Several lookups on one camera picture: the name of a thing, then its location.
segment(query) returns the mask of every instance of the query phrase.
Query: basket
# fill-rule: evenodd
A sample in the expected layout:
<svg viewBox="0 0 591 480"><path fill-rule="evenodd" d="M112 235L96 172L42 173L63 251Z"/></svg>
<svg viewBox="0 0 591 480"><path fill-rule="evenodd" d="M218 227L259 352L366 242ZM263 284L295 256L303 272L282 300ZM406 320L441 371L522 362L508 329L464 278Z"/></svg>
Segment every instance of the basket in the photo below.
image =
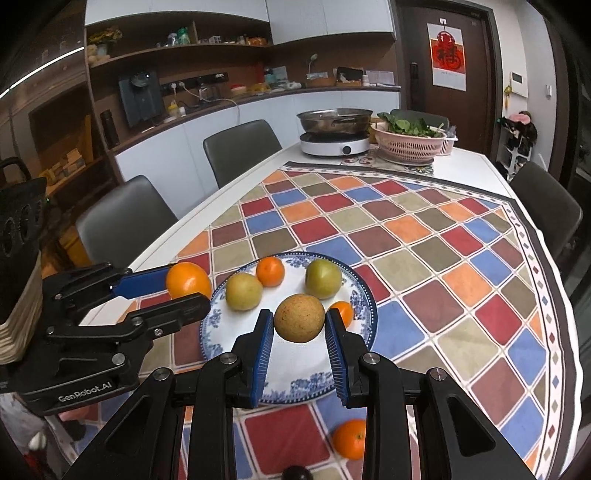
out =
<svg viewBox="0 0 591 480"><path fill-rule="evenodd" d="M418 163L430 160L435 155L439 155L445 140L445 137L424 138L395 134L386 131L386 128L387 124L385 122L379 123L375 127L372 125L375 139L381 149L400 160L416 161Z"/></svg>
<svg viewBox="0 0 591 480"><path fill-rule="evenodd" d="M443 139L440 155L450 155L453 150L453 144L457 142L457 137L447 137Z"/></svg>

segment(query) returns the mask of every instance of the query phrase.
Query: hanging decoration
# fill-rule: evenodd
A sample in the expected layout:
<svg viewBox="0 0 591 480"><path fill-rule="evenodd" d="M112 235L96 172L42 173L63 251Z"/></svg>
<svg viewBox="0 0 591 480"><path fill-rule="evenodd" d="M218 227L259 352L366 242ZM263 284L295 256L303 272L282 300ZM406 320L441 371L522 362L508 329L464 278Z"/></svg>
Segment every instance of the hanging decoration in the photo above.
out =
<svg viewBox="0 0 591 480"><path fill-rule="evenodd" d="M466 57L459 28L427 24L433 85L466 91Z"/></svg>

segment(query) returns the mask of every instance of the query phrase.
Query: stainless steel bowl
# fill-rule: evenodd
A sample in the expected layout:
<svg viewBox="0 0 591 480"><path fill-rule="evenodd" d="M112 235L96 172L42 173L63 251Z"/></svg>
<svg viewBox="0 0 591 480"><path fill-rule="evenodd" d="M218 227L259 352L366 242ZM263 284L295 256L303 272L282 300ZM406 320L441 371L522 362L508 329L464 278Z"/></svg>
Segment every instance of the stainless steel bowl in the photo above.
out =
<svg viewBox="0 0 591 480"><path fill-rule="evenodd" d="M360 134L367 131L371 110L335 108L298 114L302 128L309 134Z"/></svg>

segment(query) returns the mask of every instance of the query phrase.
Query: table runner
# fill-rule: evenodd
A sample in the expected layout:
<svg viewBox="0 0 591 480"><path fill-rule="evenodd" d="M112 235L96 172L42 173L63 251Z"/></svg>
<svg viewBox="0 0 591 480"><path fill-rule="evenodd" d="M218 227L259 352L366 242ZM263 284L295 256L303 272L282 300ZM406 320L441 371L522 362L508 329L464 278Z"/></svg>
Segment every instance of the table runner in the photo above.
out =
<svg viewBox="0 0 591 480"><path fill-rule="evenodd" d="M221 212L171 261L191 261L220 284L241 265L289 250L353 267L378 303L372 350L399 367L442 367L470 394L536 478L558 478L573 429L575 366L567 316L537 232L517 203L471 187L368 167L286 164ZM160 293L128 311L168 299ZM144 375L203 363L199 325L154 343ZM89 414L81 451L128 395ZM308 465L315 478L360 478L330 433L363 418L333 392L292 407L238 411L240 479ZM187 409L180 478L186 477ZM416 428L409 410L415 478Z"/></svg>

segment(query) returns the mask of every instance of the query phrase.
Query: white cable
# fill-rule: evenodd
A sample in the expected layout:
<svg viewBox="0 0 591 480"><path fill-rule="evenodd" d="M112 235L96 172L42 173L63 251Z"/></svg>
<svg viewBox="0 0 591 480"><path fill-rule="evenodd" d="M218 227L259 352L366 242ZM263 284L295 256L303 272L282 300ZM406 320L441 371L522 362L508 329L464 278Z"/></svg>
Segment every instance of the white cable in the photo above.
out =
<svg viewBox="0 0 591 480"><path fill-rule="evenodd" d="M187 92L189 95L193 95L194 97L197 97L198 99L203 100L204 102L216 102L216 100L206 100L205 98L201 97L200 95L197 95L197 94L195 94L193 92L189 92L187 90L187 88L185 87L185 85L184 85L183 82L179 82L178 83L178 86L181 87L181 88L183 88L185 90L185 92ZM227 102L232 102L234 105L236 105L236 111L238 112L238 116L237 116L238 117L238 123L237 123L237 125L240 125L240 106L234 100L232 100L230 98L220 98L219 100L225 100Z"/></svg>

